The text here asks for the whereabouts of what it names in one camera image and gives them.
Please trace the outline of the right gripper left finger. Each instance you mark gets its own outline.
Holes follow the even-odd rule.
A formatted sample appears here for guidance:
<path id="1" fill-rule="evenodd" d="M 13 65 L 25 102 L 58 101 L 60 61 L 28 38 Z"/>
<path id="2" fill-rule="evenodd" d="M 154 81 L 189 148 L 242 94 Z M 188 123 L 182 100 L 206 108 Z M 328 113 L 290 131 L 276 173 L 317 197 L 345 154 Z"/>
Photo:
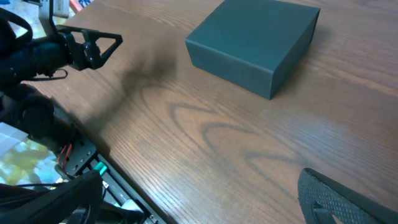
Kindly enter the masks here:
<path id="1" fill-rule="evenodd" d="M 1 215 L 1 223 L 94 223 L 102 204 L 100 172 L 91 170 Z"/>

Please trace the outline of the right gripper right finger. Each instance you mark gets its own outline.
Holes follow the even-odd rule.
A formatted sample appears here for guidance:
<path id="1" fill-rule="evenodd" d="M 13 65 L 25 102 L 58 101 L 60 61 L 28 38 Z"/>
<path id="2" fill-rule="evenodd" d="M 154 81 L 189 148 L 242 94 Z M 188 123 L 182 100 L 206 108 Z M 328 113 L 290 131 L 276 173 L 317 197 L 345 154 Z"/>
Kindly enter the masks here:
<path id="1" fill-rule="evenodd" d="M 397 212 L 310 168 L 298 178 L 298 200 L 307 223 L 397 223 Z"/>

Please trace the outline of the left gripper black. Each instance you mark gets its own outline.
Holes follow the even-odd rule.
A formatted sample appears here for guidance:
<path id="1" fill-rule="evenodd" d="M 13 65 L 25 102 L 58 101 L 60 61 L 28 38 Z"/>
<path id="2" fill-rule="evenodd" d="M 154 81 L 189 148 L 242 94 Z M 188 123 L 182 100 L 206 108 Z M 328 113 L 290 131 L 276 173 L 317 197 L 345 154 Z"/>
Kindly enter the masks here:
<path id="1" fill-rule="evenodd" d="M 96 70 L 106 63 L 123 42 L 119 34 L 64 25 L 56 25 L 55 28 L 68 52 L 63 45 L 56 42 L 32 42 L 2 55 L 1 84 L 18 84 L 33 80 L 37 75 L 50 77 L 56 70 L 68 64 L 78 71 L 87 68 Z M 84 43 L 77 43 L 72 32 L 81 33 Z M 114 43 L 101 53 L 96 44 L 98 39 L 113 39 Z"/>

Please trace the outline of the dark green gift box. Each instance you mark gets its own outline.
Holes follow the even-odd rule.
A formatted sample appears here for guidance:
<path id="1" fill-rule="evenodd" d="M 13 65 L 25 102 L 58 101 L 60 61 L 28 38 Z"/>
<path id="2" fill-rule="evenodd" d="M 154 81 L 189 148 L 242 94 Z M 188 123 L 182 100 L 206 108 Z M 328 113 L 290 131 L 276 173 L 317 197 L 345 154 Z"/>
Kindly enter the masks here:
<path id="1" fill-rule="evenodd" d="M 192 64 L 268 100 L 307 52 L 320 8 L 225 0 L 185 39 Z"/>

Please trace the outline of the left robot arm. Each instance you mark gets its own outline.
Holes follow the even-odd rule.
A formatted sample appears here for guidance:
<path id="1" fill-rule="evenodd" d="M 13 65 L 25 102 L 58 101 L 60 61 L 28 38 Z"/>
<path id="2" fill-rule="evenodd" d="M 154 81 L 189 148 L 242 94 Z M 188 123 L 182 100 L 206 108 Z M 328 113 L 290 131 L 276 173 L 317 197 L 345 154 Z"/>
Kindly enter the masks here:
<path id="1" fill-rule="evenodd" d="M 2 117 L 35 141 L 52 143 L 53 149 L 67 146 L 76 128 L 55 118 L 54 103 L 30 82 L 56 80 L 64 66 L 82 71 L 102 67 L 122 44 L 119 34 L 55 25 L 53 7 L 39 7 L 39 20 L 46 36 L 34 39 L 32 27 L 20 16 L 1 9 L 1 92 L 14 100 Z"/>

